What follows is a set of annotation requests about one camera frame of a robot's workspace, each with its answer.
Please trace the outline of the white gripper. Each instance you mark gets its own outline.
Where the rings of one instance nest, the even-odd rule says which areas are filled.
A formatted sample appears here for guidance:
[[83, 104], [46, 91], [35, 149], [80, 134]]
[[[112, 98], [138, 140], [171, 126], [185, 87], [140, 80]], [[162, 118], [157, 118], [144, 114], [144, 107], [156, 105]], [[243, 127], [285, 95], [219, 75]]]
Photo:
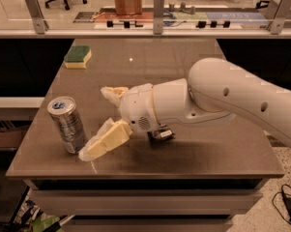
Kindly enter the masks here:
[[107, 119], [97, 134], [79, 151], [83, 161], [96, 160], [126, 143], [135, 132], [155, 131], [160, 127], [153, 104], [153, 85], [102, 87], [102, 95], [116, 107], [123, 119]]

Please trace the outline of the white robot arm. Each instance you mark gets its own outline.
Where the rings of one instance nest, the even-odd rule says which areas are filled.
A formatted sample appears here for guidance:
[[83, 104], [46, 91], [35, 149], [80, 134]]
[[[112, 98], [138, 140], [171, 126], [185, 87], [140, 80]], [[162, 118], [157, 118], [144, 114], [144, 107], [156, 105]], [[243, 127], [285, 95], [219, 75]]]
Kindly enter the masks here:
[[108, 119], [80, 150], [83, 161], [95, 160], [126, 143], [135, 132], [160, 140], [171, 124], [200, 127], [240, 115], [291, 148], [291, 91], [219, 58], [197, 61], [187, 78], [161, 84], [103, 87], [118, 107], [119, 121]]

